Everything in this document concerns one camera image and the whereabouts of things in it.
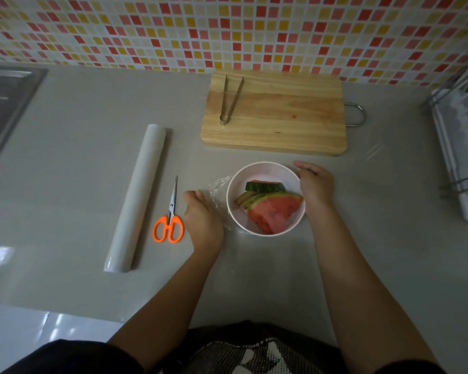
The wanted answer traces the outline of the thin watermelon rind slice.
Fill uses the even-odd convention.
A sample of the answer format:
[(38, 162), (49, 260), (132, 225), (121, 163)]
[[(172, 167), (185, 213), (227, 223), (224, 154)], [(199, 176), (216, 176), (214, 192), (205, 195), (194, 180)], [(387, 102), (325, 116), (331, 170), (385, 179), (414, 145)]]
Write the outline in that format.
[(245, 203), (246, 201), (250, 200), (251, 198), (253, 198), (254, 196), (258, 195), (258, 192), (254, 192), (254, 191), (245, 191), (243, 194), (241, 194), (238, 198), (235, 199), (235, 204), (240, 207), (240, 208), (243, 208), (243, 203)]

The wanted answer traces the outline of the person's right forearm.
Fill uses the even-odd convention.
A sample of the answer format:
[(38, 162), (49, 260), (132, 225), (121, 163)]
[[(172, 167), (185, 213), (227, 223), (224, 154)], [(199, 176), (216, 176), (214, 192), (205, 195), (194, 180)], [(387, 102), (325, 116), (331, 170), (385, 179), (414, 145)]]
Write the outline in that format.
[(370, 267), (330, 203), (307, 211), (331, 322), (349, 371), (373, 374), (388, 364), (438, 364), (399, 302)]

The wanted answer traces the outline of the cling film roll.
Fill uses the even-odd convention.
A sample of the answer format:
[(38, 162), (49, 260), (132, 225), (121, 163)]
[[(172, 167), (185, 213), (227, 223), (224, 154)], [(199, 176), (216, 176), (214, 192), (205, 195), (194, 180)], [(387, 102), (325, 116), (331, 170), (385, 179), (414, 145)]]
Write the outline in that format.
[(131, 270), (143, 219), (166, 139), (166, 129), (147, 126), (108, 251), (104, 272)]

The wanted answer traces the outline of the person's left forearm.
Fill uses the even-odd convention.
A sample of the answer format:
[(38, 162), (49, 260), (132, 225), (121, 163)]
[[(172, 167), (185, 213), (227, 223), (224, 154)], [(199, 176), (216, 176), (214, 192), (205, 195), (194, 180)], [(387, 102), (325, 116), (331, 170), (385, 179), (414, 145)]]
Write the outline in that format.
[(221, 243), (195, 247), (169, 281), (108, 341), (147, 371), (183, 342)]

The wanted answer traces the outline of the white dish rack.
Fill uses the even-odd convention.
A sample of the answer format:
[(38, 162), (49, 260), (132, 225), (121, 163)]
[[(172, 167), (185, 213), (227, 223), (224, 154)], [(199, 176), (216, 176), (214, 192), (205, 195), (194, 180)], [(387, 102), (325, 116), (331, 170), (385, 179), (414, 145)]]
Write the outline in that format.
[(449, 182), (439, 187), (442, 199), (456, 199), (468, 222), (468, 63), (433, 90), (430, 108)]

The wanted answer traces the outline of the stainless steel sink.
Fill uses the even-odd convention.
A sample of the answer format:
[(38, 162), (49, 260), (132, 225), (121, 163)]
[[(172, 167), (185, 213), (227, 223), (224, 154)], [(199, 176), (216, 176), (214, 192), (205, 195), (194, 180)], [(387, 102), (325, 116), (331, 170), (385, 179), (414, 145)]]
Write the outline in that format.
[(0, 66), (0, 154), (48, 72)]

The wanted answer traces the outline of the person's right hand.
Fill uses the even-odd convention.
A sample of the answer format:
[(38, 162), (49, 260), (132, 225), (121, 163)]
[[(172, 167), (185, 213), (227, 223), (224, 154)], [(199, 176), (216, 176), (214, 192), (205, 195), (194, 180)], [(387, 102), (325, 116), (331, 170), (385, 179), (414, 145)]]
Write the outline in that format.
[(309, 219), (323, 218), (331, 210), (335, 210), (334, 178), (329, 171), (325, 169), (325, 176), (315, 176), (298, 169), (297, 175)]

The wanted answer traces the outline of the metal tongs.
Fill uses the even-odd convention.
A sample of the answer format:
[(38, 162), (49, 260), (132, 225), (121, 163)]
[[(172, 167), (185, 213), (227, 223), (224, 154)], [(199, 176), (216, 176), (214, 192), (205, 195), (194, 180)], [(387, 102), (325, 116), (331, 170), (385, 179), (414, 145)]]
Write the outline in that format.
[(229, 107), (227, 107), (227, 101), (229, 97), (229, 77), (228, 75), (225, 76), (224, 82), (224, 89), (223, 89), (223, 100), (222, 100), (222, 108), (219, 116), (219, 122), (222, 127), (226, 126), (232, 117), (233, 111), (237, 105), (237, 101), (240, 97), (244, 85), (244, 77), (241, 78), (237, 91), (232, 99), (232, 102)]

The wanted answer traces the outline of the dark green watermelon rind piece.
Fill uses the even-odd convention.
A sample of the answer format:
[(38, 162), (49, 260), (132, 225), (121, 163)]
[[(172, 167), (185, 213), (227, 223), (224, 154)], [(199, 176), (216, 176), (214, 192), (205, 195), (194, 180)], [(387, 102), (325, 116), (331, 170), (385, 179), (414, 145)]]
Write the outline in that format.
[(285, 192), (286, 188), (281, 182), (251, 180), (245, 184), (245, 191), (255, 193)]

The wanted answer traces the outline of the orange handled scissors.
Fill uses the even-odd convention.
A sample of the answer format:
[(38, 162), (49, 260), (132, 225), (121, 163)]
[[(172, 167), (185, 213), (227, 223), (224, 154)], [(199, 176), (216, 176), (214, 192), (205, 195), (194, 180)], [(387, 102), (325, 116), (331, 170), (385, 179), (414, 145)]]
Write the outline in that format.
[(167, 239), (170, 243), (176, 244), (181, 241), (184, 235), (184, 224), (181, 218), (175, 215), (177, 185), (178, 176), (175, 177), (168, 205), (168, 214), (161, 216), (154, 224), (152, 230), (152, 238), (156, 243), (162, 243)]

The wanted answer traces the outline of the black patterned shirt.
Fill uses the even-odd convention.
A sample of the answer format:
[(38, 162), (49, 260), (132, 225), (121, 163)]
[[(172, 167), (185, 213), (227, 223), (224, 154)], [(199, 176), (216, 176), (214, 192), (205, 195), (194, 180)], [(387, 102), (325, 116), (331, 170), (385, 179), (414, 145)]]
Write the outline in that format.
[(58, 339), (0, 374), (349, 374), (338, 348), (270, 323), (190, 329), (145, 371), (108, 343)]

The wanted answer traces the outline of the large red watermelon slice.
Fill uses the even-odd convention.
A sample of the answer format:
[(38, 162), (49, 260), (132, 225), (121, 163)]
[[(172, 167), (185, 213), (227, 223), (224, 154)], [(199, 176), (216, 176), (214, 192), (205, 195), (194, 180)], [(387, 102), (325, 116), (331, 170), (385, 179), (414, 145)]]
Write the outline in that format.
[(273, 235), (288, 229), (289, 219), (302, 202), (303, 197), (297, 193), (263, 193), (248, 200), (243, 209), (261, 232)]

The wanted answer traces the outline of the wooden cutting board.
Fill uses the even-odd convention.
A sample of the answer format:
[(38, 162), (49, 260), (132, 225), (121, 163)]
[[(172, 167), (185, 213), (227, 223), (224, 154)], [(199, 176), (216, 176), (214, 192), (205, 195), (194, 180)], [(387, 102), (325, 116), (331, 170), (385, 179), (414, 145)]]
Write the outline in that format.
[[(226, 75), (227, 107), (242, 77), (244, 85), (230, 122), (222, 127)], [(343, 100), (337, 76), (218, 69), (212, 73), (200, 137), (218, 148), (339, 156), (347, 149), (346, 128), (366, 121), (361, 106)]]

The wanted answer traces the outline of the person's left hand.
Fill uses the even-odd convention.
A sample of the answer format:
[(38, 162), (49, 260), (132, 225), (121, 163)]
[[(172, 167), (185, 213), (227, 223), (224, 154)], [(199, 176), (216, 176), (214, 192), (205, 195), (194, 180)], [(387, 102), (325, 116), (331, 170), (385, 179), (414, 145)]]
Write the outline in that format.
[(206, 208), (187, 208), (184, 213), (184, 226), (195, 253), (218, 257), (224, 242), (224, 227), (207, 200)]

